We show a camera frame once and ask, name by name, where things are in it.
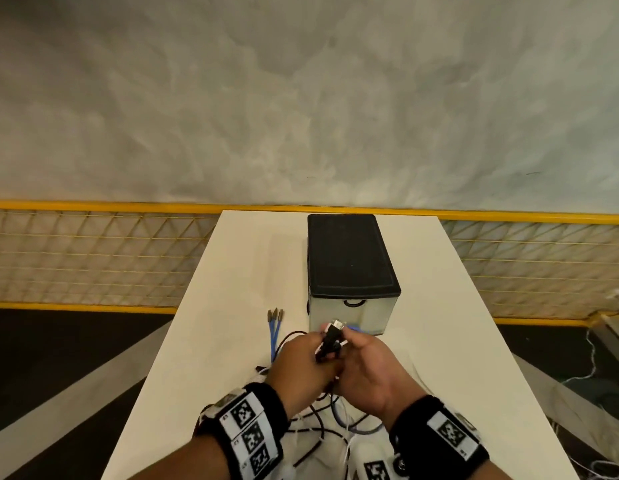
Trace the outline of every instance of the metal grid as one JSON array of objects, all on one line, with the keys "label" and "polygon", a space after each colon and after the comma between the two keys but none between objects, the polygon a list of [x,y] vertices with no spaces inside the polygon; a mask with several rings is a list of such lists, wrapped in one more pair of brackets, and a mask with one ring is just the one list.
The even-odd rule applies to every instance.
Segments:
[{"label": "metal grid", "polygon": [[[0,210],[0,301],[178,306],[216,214]],[[619,225],[443,221],[494,316],[618,306]]]},{"label": "metal grid", "polygon": [[585,318],[614,309],[619,225],[443,221],[494,316]]},{"label": "metal grid", "polygon": [[0,301],[178,306],[217,221],[0,210]]}]

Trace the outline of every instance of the gray floor line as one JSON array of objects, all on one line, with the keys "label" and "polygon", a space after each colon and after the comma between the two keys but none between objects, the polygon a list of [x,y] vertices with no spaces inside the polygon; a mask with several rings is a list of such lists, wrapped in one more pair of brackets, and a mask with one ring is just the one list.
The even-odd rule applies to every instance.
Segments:
[{"label": "gray floor line", "polygon": [[609,458],[609,446],[605,445],[618,443],[614,431],[619,434],[619,420],[524,359],[516,355],[514,358],[546,416]]},{"label": "gray floor line", "polygon": [[171,322],[0,431],[0,480],[143,380]]}]

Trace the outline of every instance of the concrete wall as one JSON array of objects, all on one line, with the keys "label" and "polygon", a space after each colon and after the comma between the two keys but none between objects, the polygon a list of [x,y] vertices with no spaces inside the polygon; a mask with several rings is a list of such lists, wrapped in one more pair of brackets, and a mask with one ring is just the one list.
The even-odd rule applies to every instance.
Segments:
[{"label": "concrete wall", "polygon": [[619,213],[619,0],[0,0],[0,198]]}]

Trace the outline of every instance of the storage box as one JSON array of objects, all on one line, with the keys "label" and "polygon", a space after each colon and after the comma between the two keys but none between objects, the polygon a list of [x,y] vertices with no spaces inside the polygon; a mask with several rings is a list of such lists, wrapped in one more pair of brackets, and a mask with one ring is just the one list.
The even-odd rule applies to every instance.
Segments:
[{"label": "storage box", "polygon": [[340,320],[374,335],[385,327],[400,285],[370,214],[307,217],[310,330]]}]

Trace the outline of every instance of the black wristband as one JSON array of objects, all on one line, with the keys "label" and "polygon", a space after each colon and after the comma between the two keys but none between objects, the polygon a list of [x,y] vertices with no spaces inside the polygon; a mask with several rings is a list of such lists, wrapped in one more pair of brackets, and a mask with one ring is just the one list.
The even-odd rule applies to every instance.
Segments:
[{"label": "black wristband", "polygon": [[427,395],[403,411],[389,439],[408,472],[450,480],[469,478],[489,453],[440,399]]},{"label": "black wristband", "polygon": [[193,435],[216,439],[232,480],[263,480],[282,460],[288,426],[276,391],[251,383],[203,409]]}]

